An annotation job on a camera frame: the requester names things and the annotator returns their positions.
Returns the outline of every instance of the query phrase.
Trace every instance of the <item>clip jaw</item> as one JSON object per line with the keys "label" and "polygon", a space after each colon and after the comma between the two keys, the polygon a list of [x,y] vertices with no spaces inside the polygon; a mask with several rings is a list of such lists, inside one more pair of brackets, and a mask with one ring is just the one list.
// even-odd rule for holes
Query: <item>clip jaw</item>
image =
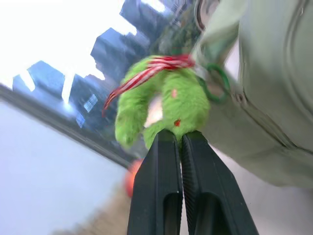
{"label": "clip jaw", "polygon": [[135,177],[127,234],[179,235],[183,184],[190,235],[258,235],[233,174],[203,135],[184,135],[180,151],[171,132],[157,134]]}

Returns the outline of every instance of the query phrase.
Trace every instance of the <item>light green bag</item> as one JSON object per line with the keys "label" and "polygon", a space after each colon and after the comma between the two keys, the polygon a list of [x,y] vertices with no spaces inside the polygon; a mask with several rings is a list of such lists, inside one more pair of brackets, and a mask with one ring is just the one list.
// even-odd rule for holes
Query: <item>light green bag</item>
{"label": "light green bag", "polygon": [[239,38],[244,102],[212,104],[209,142],[261,179],[313,188],[313,1],[221,0],[193,58],[223,65]]}

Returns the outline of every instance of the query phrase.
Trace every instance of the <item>white wall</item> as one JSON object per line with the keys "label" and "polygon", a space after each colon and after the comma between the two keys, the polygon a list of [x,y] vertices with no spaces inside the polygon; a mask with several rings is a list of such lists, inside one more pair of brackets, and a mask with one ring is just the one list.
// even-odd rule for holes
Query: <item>white wall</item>
{"label": "white wall", "polygon": [[83,222],[125,169],[0,100],[0,234]]}

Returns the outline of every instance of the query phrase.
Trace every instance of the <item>orange object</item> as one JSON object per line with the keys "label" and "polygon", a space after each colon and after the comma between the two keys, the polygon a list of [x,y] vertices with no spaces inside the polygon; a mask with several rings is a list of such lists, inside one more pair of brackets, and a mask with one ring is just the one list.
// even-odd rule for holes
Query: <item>orange object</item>
{"label": "orange object", "polygon": [[141,166],[143,159],[136,160],[132,166],[129,168],[128,172],[125,176],[125,189],[129,197],[133,196],[133,188],[134,188],[134,181],[135,176]]}

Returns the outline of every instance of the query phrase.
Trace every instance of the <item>ribbon bow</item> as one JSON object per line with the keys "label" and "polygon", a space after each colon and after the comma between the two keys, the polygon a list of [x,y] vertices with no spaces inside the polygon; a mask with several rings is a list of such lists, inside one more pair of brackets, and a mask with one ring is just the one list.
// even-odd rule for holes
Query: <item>ribbon bow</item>
{"label": "ribbon bow", "polygon": [[102,116],[104,116],[104,111],[109,107],[111,101],[118,95],[129,91],[133,88],[140,86],[141,84],[148,81],[154,75],[162,70],[177,70],[182,68],[193,67],[195,63],[190,59],[189,55],[179,55],[179,56],[156,56],[148,64],[146,70],[138,73],[133,78],[128,80],[122,86],[116,88],[110,93],[108,99],[104,103],[102,109]]}

